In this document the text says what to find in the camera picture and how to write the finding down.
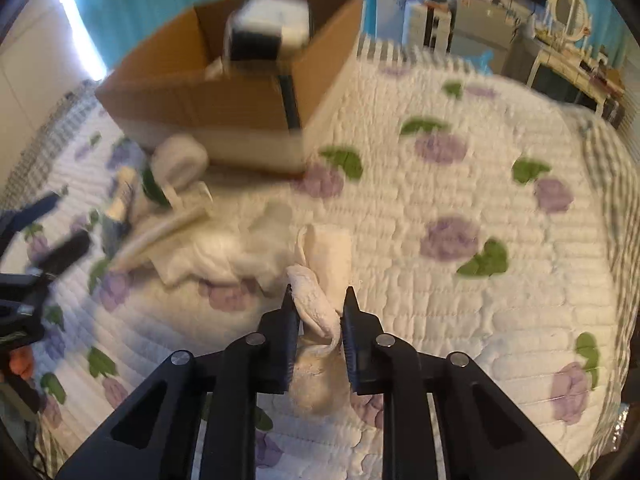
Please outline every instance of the open cardboard box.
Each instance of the open cardboard box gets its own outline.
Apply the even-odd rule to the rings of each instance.
[[[184,132],[211,160],[297,174],[326,141],[351,75],[362,0],[306,0],[315,34],[299,54],[266,70],[207,67],[223,53],[226,21],[247,0],[190,7],[146,38],[96,96],[127,137],[155,149]]]

